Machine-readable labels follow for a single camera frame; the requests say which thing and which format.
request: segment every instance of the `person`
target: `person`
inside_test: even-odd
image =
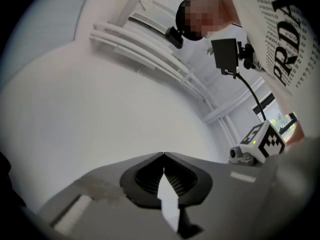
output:
[[[291,0],[184,0],[175,21],[178,31],[192,41],[230,24],[241,25],[259,62],[255,70],[270,88],[281,113],[293,112],[289,101],[311,78],[320,48],[310,24]],[[287,145],[304,137],[298,121]]]

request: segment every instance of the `white wall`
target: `white wall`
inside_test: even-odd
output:
[[[255,83],[260,78],[257,72],[252,69],[247,70],[243,66],[239,72],[249,84]],[[237,94],[243,94],[247,87],[240,79],[233,79],[232,75],[219,75],[208,89],[218,106],[221,106]]]
[[[72,46],[28,64],[0,96],[0,148],[32,210],[89,170],[131,157],[172,151],[218,161],[189,103]]]
[[[257,96],[258,100],[261,102],[262,99],[270,93],[270,89],[264,83],[254,93]],[[254,97],[251,95],[241,105],[236,107],[232,112],[228,114],[241,139],[243,139],[254,126],[261,123],[252,109],[252,107],[256,105],[257,103]]]
[[[223,129],[221,128],[220,124],[218,121],[215,121],[214,123],[211,123],[209,125],[212,135],[212,139],[216,140],[216,148],[218,149],[219,152],[219,158],[218,162],[226,164],[228,163],[229,160],[229,154],[230,154],[230,144],[227,141],[227,138],[223,132]]]
[[[21,66],[74,40],[85,0],[34,0],[16,24],[0,60],[0,89]]]

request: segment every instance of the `black cable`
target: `black cable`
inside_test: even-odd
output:
[[[239,78],[239,79],[245,84],[245,86],[249,89],[249,91],[251,92],[251,94],[252,94],[252,96],[253,96],[253,98],[254,98],[257,106],[258,106],[258,108],[260,109],[260,112],[261,112],[261,115],[262,115],[262,117],[263,117],[263,120],[266,121],[267,119],[266,119],[264,110],[262,109],[262,106],[261,106],[261,104],[260,104],[257,96],[255,95],[254,91],[251,89],[250,85],[247,83],[246,80],[244,80],[244,78],[243,78],[239,73],[236,73],[235,76],[236,76],[237,78]]]
[[[239,27],[239,28],[242,28],[242,26],[241,26],[241,25],[236,24],[236,23],[231,23],[231,25],[234,25],[234,26],[237,26],[237,27]]]

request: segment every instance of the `window frame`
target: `window frame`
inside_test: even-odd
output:
[[[272,94],[272,92],[271,92],[268,96],[266,96],[266,97],[260,102],[261,107],[262,107],[262,110],[265,111],[265,109],[267,108],[267,106],[270,105],[275,99],[276,99],[276,98],[275,98],[275,96]],[[253,112],[255,113],[255,115],[258,117],[258,119],[260,120],[260,118],[259,118],[258,115],[259,115],[261,112],[260,112],[260,109],[258,108],[258,105],[254,106],[254,107],[252,108],[252,110],[253,110]],[[288,122],[284,127],[281,127],[281,128],[279,129],[278,132],[280,133],[280,135],[283,135],[293,124],[295,124],[295,123],[298,121],[296,115],[295,115],[293,112],[290,113],[290,114],[288,114],[288,115],[289,115],[289,117],[291,118],[291,121]]]

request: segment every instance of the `black camera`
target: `black camera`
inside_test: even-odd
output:
[[[182,34],[178,30],[176,30],[174,26],[169,27],[166,30],[164,36],[177,49],[181,49],[184,45],[184,39],[182,38]]]

